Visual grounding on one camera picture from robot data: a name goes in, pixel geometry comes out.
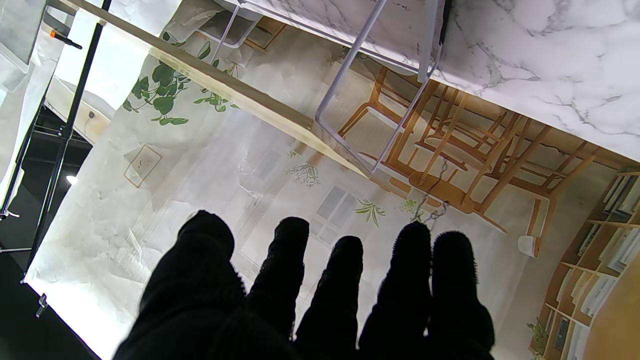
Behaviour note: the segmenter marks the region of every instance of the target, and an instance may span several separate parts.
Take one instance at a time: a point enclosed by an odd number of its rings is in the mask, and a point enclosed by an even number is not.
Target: marble countertop
[[[243,7],[350,44],[374,0]],[[390,0],[364,52],[417,71],[424,0]],[[640,161],[640,2],[454,0],[434,79]]]

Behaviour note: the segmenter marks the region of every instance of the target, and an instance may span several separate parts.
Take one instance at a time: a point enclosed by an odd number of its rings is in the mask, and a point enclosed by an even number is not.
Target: wooden chair illustration
[[[423,192],[428,192],[442,201],[447,201],[456,209],[471,214],[476,210],[475,202],[470,197],[471,193],[482,177],[492,169],[499,155],[511,143],[511,139],[515,136],[519,128],[519,114],[514,113],[513,116],[511,116],[511,120],[504,127],[500,125],[504,122],[506,113],[503,113],[498,120],[493,122],[486,130],[467,124],[461,125],[461,115],[465,110],[469,95],[463,95],[456,113],[453,117],[450,117],[453,100],[458,94],[458,90],[455,90],[438,126],[433,128],[434,121],[437,119],[440,106],[445,98],[446,90],[447,88],[445,88],[443,96],[440,97],[436,105],[421,141],[416,143],[418,149],[431,151],[431,158],[423,172],[414,172],[409,177],[409,183]],[[454,133],[465,135],[466,141]],[[435,139],[436,141],[429,143],[427,141],[429,139]],[[436,176],[429,174],[429,171],[439,156],[448,160],[453,159],[454,161],[451,162],[462,170],[467,170],[467,165],[477,170],[471,185],[466,191],[451,183],[458,169],[454,170],[446,180],[438,180]],[[500,230],[505,231],[495,222],[492,222],[488,218],[486,219],[496,225]]]
[[[582,161],[569,172],[565,172],[567,166],[577,159],[579,154],[583,153],[585,146],[588,144],[587,141],[582,142],[575,151],[568,154],[556,168],[546,167],[529,161],[535,148],[542,143],[544,137],[551,130],[550,126],[545,125],[536,137],[531,140],[531,143],[526,149],[520,151],[524,146],[524,139],[526,139],[526,134],[531,122],[531,119],[527,119],[511,154],[508,154],[509,148],[511,147],[510,144],[509,147],[503,149],[493,171],[487,174],[487,176],[498,180],[498,182],[489,191],[484,200],[476,204],[476,212],[482,215],[485,214],[492,202],[500,192],[503,191],[507,184],[523,189],[533,195],[535,201],[531,212],[531,219],[529,220],[526,234],[518,239],[518,248],[523,253],[535,258],[538,256],[544,237],[548,234],[549,224],[556,210],[559,196],[571,181],[593,162],[600,148],[596,147],[591,154],[583,155]],[[518,172],[533,175],[538,181],[533,182],[517,177]],[[543,203],[546,203],[546,213],[541,213]]]
[[[488,129],[466,124],[459,119],[453,124],[451,115],[454,100],[459,94],[459,90],[453,89],[451,99],[447,102],[444,114],[439,115],[442,103],[449,91],[449,86],[444,86],[442,94],[438,99],[436,107],[431,114],[420,140],[414,144],[414,150],[409,164],[418,151],[429,151],[435,153],[441,143],[444,143],[439,156],[447,159],[462,171],[467,171],[467,166],[480,170],[485,163],[489,163],[488,170],[492,169],[492,164],[488,157],[494,152],[496,147],[503,142],[503,135],[506,136],[509,129],[515,125],[518,114],[513,114],[508,124],[503,124],[507,117],[507,112],[491,123]],[[447,141],[443,141],[447,131],[452,129]]]
[[[384,105],[381,102],[381,97],[386,97],[391,101],[401,105],[404,108],[408,108],[411,100],[403,97],[401,94],[391,89],[389,86],[385,84],[385,80],[387,78],[389,69],[382,66],[378,75],[376,76],[376,80],[373,84],[373,89],[371,90],[371,95],[369,96],[369,101],[365,102],[361,105],[347,120],[346,123],[338,130],[338,135],[344,137],[349,130],[353,129],[353,127],[366,115],[371,112],[376,118],[380,119],[383,123],[388,125],[391,128],[396,128],[400,121],[402,120],[403,114],[398,114],[394,110],[390,109],[388,106]],[[427,96],[428,92],[425,92],[422,96],[423,98]],[[413,114],[421,114],[426,105],[426,101],[419,101],[412,112],[410,113],[410,117]],[[402,133],[409,122],[406,122],[400,132]]]

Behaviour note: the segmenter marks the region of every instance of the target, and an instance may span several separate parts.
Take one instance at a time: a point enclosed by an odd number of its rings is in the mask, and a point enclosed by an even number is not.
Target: metal pole
[[[38,110],[33,116],[31,125],[29,125],[29,129],[27,130],[27,133],[24,135],[24,139],[22,139],[22,145],[20,145],[18,156],[16,156],[15,158],[15,168],[13,168],[13,172],[11,173],[9,186],[6,189],[6,194],[4,195],[4,200],[2,201],[2,208],[0,208],[0,221],[7,218],[7,211],[9,210],[9,202],[11,201],[11,194],[13,193],[13,189],[15,188],[15,183],[18,180],[18,174],[20,173],[20,169],[22,168],[24,157],[27,153],[27,149],[29,148],[29,142],[31,142],[31,135],[33,135],[33,129],[36,126],[36,121],[38,120],[38,116],[40,116],[40,110],[42,109],[42,106],[44,104],[44,99],[47,96],[47,91],[49,90],[50,84],[51,84],[51,80],[49,80],[49,84],[47,84],[47,88],[42,96],[42,100],[40,101],[40,106],[38,107]]]
[[[111,0],[103,0],[103,10],[109,11],[110,6]],[[62,130],[62,142],[60,143],[60,147],[58,147],[56,164],[51,171],[51,178],[49,179],[49,185],[47,186],[47,193],[44,198],[44,203],[42,204],[42,209],[40,210],[40,218],[38,219],[38,227],[36,228],[36,233],[33,237],[33,245],[31,246],[29,261],[27,262],[27,269],[29,268],[29,266],[31,266],[31,262],[33,261],[33,258],[35,257],[36,252],[38,251],[38,248],[40,246],[40,238],[42,237],[44,226],[47,223],[47,216],[49,214],[49,209],[51,208],[53,195],[56,191],[56,185],[58,184],[58,180],[60,179],[60,170],[62,169],[62,163],[64,162],[65,154],[67,153],[67,147],[69,146],[69,141],[71,140],[71,136],[74,133],[74,123],[76,122],[78,107],[80,107],[82,94],[84,92],[84,86],[86,85],[86,80],[89,77],[89,71],[91,70],[91,64],[93,63],[95,51],[98,48],[98,41],[100,40],[100,35],[102,34],[102,28],[103,26],[98,23],[95,25],[95,29],[93,30],[93,37],[91,38],[91,43],[89,44],[89,49],[87,50],[86,59],[84,61],[82,72],[80,73],[80,79],[78,80],[78,86],[76,87],[76,92],[74,93],[74,99],[71,102],[71,108],[69,109],[69,115],[67,116],[67,123]]]
[[[358,34],[358,37],[356,37],[356,40],[353,42],[353,46],[351,47],[351,50],[349,50],[349,52],[347,53],[347,56],[344,58],[344,62],[342,63],[342,66],[340,66],[340,69],[338,69],[338,73],[335,75],[333,82],[329,86],[329,90],[326,91],[326,94],[324,95],[322,101],[320,102],[320,105],[318,106],[318,109],[316,110],[316,121],[323,123],[322,114],[324,113],[326,107],[329,105],[329,102],[331,101],[331,98],[335,93],[335,89],[340,84],[340,81],[344,76],[344,73],[351,66],[353,59],[355,59],[356,55],[360,51],[360,48],[362,47],[362,43],[367,38],[367,35],[371,31],[373,24],[376,22],[376,19],[378,18],[378,15],[380,15],[380,12],[382,11],[382,7],[385,5],[386,2],[387,0],[378,0],[378,3],[376,3],[376,7],[374,7],[371,14],[369,14],[369,17],[367,18],[367,22],[365,22],[364,26],[362,27],[362,30],[360,30],[360,33]]]
[[[220,51],[220,47],[222,46],[222,43],[225,42],[225,39],[227,38],[227,34],[229,33],[229,29],[231,28],[231,25],[233,25],[234,20],[236,19],[236,15],[238,14],[238,10],[240,9],[240,6],[236,5],[236,8],[234,9],[234,12],[231,14],[231,19],[229,19],[229,23],[227,24],[227,27],[225,28],[225,32],[222,33],[222,38],[220,39],[220,42],[218,43],[218,46],[216,47],[216,50],[213,52],[213,57],[211,58],[211,63],[213,63],[213,61],[216,59],[216,56],[218,55],[218,51]]]
[[[31,250],[30,247],[23,247],[20,249],[0,249],[0,254],[2,254],[3,252],[20,252],[20,251],[29,251]]]
[[[433,67],[431,68],[430,71],[427,72],[426,79],[424,80],[424,82],[420,86],[420,89],[418,89],[418,92],[415,94],[415,97],[413,98],[413,101],[411,102],[411,105],[409,105],[409,108],[407,108],[406,112],[402,116],[402,120],[400,120],[400,123],[398,123],[398,125],[396,126],[396,130],[394,130],[394,134],[391,136],[391,139],[389,139],[389,141],[387,142],[387,145],[385,146],[385,149],[382,150],[382,154],[380,154],[380,156],[378,156],[378,159],[376,160],[376,163],[373,165],[373,168],[371,169],[372,173],[375,172],[376,169],[378,168],[378,166],[380,165],[380,162],[382,161],[382,159],[387,154],[387,151],[389,151],[389,148],[391,147],[391,144],[396,139],[396,136],[400,132],[400,129],[404,126],[404,123],[406,122],[406,119],[408,119],[409,114],[413,110],[413,107],[415,107],[415,104],[418,102],[418,99],[420,99],[420,96],[422,96],[422,93],[424,92],[424,88],[427,86],[427,83],[431,79],[431,75],[433,74],[433,71],[438,67],[439,56],[440,56],[440,52],[438,52],[438,56],[436,57],[436,62],[433,64]]]

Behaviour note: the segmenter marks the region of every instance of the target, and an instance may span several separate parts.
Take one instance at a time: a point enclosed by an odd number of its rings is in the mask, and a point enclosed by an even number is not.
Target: black glove
[[[198,212],[153,271],[138,319],[115,359],[491,359],[493,326],[477,300],[468,239],[445,233],[436,240],[432,298],[430,237],[420,223],[406,226],[396,240],[359,350],[363,250],[353,236],[335,244],[293,340],[307,238],[308,222],[282,220],[245,296],[229,262],[229,228],[216,215]]]

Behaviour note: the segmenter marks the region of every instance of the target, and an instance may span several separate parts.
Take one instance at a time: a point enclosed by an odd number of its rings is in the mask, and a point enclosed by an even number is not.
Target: window illustration
[[[259,191],[266,183],[269,176],[280,162],[281,155],[274,150],[269,150],[260,163],[244,179],[242,186],[247,190]]]
[[[356,203],[354,196],[334,186],[309,222],[309,232],[325,244],[332,245],[351,218]]]

